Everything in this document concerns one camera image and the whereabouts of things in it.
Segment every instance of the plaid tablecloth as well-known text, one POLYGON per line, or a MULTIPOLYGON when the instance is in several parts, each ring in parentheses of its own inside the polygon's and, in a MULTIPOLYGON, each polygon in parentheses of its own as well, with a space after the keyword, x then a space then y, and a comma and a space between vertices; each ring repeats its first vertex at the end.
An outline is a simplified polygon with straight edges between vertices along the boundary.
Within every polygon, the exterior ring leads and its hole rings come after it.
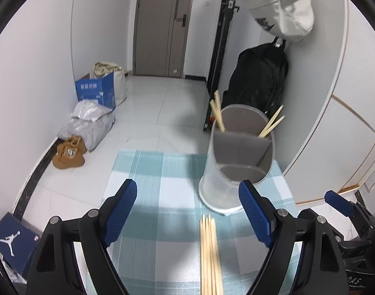
MULTIPOLYGON (((198 196, 206 155, 120 151, 102 202, 127 178, 137 182, 137 200, 110 257, 131 295, 200 294, 198 221, 216 220, 224 294, 245 294, 263 263, 267 248, 259 242, 244 211, 230 216, 211 212, 198 196)), ((257 187, 275 208, 298 212, 277 162, 257 187)), ((281 294, 291 287, 299 259, 294 247, 281 294)), ((95 294, 90 277, 88 295, 95 294)))

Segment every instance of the brown shoe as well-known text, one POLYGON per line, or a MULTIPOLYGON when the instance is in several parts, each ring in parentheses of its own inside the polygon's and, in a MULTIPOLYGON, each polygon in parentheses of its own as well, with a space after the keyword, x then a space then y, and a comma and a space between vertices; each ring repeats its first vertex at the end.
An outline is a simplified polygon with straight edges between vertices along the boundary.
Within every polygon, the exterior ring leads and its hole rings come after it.
POLYGON ((86 149, 83 138, 81 138, 80 136, 73 135, 70 136, 65 142, 59 144, 56 147, 57 153, 61 153, 66 144, 69 144, 72 148, 78 148, 81 154, 85 154, 88 151, 86 149))
POLYGON ((63 151, 52 158, 52 164, 57 169, 68 169, 69 167, 83 166, 85 159, 77 147, 66 144, 63 151))

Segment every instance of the brown door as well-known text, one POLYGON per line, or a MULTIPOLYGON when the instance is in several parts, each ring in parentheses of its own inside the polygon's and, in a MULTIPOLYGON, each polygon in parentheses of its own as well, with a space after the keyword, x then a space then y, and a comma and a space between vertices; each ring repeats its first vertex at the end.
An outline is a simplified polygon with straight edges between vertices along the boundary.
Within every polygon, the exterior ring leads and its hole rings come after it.
POLYGON ((134 74, 182 77, 191 0, 139 0, 134 74))

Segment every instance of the bundle of chopsticks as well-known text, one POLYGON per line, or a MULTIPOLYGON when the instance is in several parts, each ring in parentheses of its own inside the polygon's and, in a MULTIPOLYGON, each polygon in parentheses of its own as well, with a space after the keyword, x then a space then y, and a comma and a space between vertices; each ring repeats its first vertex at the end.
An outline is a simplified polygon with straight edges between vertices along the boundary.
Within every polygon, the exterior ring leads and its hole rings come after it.
POLYGON ((275 114, 273 114, 272 118, 269 120, 267 125, 264 127, 264 129, 259 134, 259 138, 266 137, 284 119, 284 115, 283 115, 280 119, 278 119, 275 123, 273 123, 276 120, 276 118, 279 115, 282 108, 283 108, 283 105, 281 107, 279 107, 279 109, 276 111, 275 114))
POLYGON ((201 295, 223 295, 216 225, 210 214, 200 220, 201 295))
POLYGON ((210 101, 210 107, 212 108, 212 112, 216 118, 216 123, 217 123, 217 126, 219 127, 219 130, 222 132, 225 132, 219 90, 216 90, 214 92, 214 100, 210 101))

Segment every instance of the plastic container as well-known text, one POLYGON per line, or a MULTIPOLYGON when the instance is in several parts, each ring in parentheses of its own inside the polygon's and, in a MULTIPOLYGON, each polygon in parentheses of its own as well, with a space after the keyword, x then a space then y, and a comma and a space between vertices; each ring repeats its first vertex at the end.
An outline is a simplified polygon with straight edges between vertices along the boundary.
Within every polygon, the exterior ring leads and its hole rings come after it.
POLYGON ((242 210, 238 187, 268 175, 275 155, 273 131, 259 138, 268 118, 258 109, 233 104, 222 110, 226 132, 212 128, 204 175, 199 183, 203 203, 211 210, 230 215, 242 210))

